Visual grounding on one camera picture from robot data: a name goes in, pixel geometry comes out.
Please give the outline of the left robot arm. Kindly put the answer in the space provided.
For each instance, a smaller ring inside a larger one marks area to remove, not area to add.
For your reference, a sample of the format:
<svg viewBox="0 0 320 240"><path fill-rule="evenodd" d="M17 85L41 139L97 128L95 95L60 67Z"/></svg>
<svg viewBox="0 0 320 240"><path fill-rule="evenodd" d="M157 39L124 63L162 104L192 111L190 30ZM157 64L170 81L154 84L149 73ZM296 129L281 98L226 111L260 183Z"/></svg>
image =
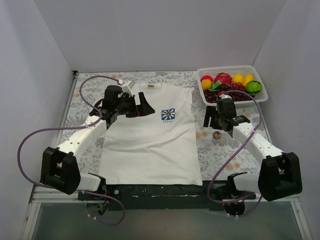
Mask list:
<svg viewBox="0 0 320 240"><path fill-rule="evenodd" d="M138 97L139 104L136 104L130 87L109 85L81 128L56 148L48 147L43 152L40 183L67 195L89 191L95 200L103 199L107 193L103 185L105 179L93 173L80 172L77 160L119 116L136 118L155 113L143 92L139 92Z"/></svg>

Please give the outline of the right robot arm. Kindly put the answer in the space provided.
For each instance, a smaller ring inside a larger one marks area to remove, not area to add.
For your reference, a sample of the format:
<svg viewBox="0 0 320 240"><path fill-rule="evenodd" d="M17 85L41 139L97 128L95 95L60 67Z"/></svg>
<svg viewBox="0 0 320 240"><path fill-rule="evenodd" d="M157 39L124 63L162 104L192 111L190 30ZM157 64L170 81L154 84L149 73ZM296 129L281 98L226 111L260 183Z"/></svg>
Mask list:
<svg viewBox="0 0 320 240"><path fill-rule="evenodd" d="M260 164L258 174L241 172L228 176L226 192L230 198L237 199L248 192L271 202L302 192L298 156L285 153L257 133L247 117L237 114L231 98L220 98L216 106L207 106L203 126L228 133Z"/></svg>

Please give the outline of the round brooch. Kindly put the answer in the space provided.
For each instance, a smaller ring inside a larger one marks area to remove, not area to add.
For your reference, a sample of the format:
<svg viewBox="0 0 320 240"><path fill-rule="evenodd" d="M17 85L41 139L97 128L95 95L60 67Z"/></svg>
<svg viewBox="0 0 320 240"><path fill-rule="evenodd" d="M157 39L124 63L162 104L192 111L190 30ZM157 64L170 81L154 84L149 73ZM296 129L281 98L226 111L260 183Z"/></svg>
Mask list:
<svg viewBox="0 0 320 240"><path fill-rule="evenodd" d="M215 139L220 139L221 136L222 136L222 134L221 134L219 131L215 131L215 132L213 133L213 137L214 137Z"/></svg>

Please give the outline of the white t-shirt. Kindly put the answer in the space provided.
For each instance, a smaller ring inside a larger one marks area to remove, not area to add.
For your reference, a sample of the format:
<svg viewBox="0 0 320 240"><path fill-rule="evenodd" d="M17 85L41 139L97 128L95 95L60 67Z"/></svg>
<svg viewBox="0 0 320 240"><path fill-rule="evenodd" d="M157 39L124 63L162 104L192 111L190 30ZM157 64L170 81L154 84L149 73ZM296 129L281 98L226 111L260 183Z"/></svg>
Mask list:
<svg viewBox="0 0 320 240"><path fill-rule="evenodd" d="M154 109L148 116L119 116L105 133L99 175L109 185L202 184L191 87L137 83Z"/></svg>

